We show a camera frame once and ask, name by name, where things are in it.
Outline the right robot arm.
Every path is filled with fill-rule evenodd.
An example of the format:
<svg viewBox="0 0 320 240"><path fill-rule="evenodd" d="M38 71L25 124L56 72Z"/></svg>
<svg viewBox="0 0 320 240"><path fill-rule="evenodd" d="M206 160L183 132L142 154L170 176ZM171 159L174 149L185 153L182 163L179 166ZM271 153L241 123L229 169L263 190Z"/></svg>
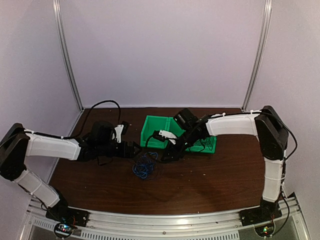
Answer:
<svg viewBox="0 0 320 240"><path fill-rule="evenodd" d="M196 117L188 108L174 116L174 121L184 131L180 136L160 130L163 140L168 140L161 163L181 159L185 150L197 141L220 135L250 135L257 138L265 162L264 189L260 206L256 210L259 220L268 220L277 208L281 188L286 177L285 164L289 130L273 107L243 113L205 115Z"/></svg>

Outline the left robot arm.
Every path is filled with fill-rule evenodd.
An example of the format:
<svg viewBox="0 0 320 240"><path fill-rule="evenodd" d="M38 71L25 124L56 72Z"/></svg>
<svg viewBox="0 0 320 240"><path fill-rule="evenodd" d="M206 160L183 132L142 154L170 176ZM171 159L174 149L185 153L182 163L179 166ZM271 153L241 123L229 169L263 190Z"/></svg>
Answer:
<svg viewBox="0 0 320 240"><path fill-rule="evenodd" d="M31 131L15 123L0 142L0 175L40 199L61 222L67 222L72 218L68 202L27 168L25 158L43 156L78 162L99 157L132 159L142 147L122 139L128 126L127 122L113 126L107 121L97 121L83 137L63 137Z"/></svg>

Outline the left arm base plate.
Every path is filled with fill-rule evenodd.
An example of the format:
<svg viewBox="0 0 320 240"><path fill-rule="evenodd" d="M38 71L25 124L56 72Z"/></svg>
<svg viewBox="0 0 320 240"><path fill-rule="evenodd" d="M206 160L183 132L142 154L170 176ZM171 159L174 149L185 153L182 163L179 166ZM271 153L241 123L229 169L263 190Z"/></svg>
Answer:
<svg viewBox="0 0 320 240"><path fill-rule="evenodd" d="M45 217L55 220L57 223L53 227L53 233L59 239L70 237L79 227L86 227L89 219L89 212L75 208L58 209L48 208Z"/></svg>

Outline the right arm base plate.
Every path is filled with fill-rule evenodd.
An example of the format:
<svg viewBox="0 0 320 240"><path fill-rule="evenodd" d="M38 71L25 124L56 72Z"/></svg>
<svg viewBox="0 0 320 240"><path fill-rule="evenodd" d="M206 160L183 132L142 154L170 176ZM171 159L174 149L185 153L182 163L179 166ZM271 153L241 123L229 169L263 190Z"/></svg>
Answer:
<svg viewBox="0 0 320 240"><path fill-rule="evenodd" d="M276 230L274 220L280 218L282 212L276 208L271 211L261 206L244 209L239 212L240 221L243 227L254 226L255 233L262 238L268 238L273 235Z"/></svg>

